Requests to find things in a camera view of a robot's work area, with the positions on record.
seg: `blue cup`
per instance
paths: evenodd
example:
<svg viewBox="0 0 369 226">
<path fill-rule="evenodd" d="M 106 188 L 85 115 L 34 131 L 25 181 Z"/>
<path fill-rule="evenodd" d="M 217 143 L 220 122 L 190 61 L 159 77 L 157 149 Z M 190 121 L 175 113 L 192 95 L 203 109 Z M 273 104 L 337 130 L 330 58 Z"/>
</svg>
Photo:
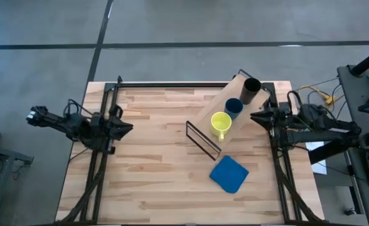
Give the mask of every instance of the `blue cup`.
<svg viewBox="0 0 369 226">
<path fill-rule="evenodd" d="M 227 113 L 231 119 L 236 119 L 236 117 L 243 110 L 243 103 L 238 98 L 228 99 L 225 103 L 224 112 Z"/>
</svg>

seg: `blue cloth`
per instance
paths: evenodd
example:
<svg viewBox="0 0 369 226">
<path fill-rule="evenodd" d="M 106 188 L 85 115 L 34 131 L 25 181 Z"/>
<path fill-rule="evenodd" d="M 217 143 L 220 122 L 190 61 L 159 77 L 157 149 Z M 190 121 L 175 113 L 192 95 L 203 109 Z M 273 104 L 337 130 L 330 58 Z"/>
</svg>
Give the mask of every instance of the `blue cloth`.
<svg viewBox="0 0 369 226">
<path fill-rule="evenodd" d="M 210 178 L 229 193 L 236 193 L 249 172 L 229 156 L 224 156 L 215 166 Z"/>
</svg>

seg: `white paper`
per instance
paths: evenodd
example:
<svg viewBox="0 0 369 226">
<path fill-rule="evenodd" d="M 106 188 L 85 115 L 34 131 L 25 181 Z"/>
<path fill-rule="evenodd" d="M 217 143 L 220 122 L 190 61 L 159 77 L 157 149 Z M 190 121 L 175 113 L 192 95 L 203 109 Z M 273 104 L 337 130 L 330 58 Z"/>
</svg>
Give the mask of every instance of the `white paper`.
<svg viewBox="0 0 369 226">
<path fill-rule="evenodd" d="M 324 146 L 324 141 L 318 141 L 318 142 L 307 142 L 306 143 L 306 148 L 308 150 L 314 150 L 318 147 Z M 311 165 L 311 169 L 313 169 L 314 173 L 319 173 L 322 175 L 327 175 L 327 168 L 326 168 L 326 162 L 325 160 L 322 160 L 318 163 L 312 164 Z"/>
</svg>

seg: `butcher block tabletop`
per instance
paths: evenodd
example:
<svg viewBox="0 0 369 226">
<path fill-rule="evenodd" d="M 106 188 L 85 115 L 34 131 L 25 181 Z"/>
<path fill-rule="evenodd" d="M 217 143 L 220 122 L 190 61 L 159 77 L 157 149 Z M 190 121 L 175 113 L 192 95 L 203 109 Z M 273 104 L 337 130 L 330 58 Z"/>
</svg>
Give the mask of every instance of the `butcher block tabletop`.
<svg viewBox="0 0 369 226">
<path fill-rule="evenodd" d="M 289 81 L 275 81 L 278 102 L 286 101 Z M 99 111 L 105 82 L 90 82 L 83 106 Z M 213 161 L 186 137 L 192 119 L 222 88 L 119 88 L 122 121 L 134 128 L 107 160 L 98 223 L 104 224 L 250 224 L 283 223 L 281 202 L 267 131 L 249 120 Z M 71 155 L 85 147 L 75 143 Z M 235 194 L 222 190 L 209 175 L 224 155 L 249 171 Z M 296 189 L 324 218 L 308 153 L 289 152 Z M 60 197 L 61 220 L 82 196 L 91 151 L 74 158 Z M 91 216 L 94 194 L 87 216 Z M 287 195 L 289 211 L 291 198 Z"/>
</svg>

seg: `mug handle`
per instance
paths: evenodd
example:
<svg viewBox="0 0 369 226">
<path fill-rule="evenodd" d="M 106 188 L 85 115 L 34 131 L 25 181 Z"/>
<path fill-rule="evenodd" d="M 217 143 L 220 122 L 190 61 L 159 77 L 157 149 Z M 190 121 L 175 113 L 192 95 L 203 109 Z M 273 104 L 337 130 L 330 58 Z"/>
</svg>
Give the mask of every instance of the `mug handle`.
<svg viewBox="0 0 369 226">
<path fill-rule="evenodd" d="M 223 141 L 223 131 L 220 131 L 220 135 L 218 137 L 218 141 L 222 142 Z"/>
</svg>

